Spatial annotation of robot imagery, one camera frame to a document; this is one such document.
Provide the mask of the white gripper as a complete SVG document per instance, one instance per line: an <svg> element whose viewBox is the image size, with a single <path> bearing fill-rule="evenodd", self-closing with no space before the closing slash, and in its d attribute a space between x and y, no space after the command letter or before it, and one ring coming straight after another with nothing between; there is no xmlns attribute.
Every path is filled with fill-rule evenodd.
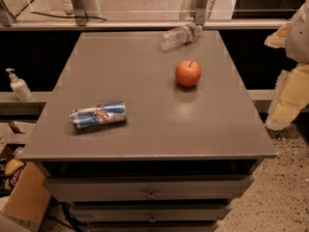
<svg viewBox="0 0 309 232"><path fill-rule="evenodd" d="M290 72L283 70L275 85L266 127L282 131L309 104L309 0L293 15L290 23L282 25L268 36L265 45L285 48L286 55L299 62Z"/></svg>

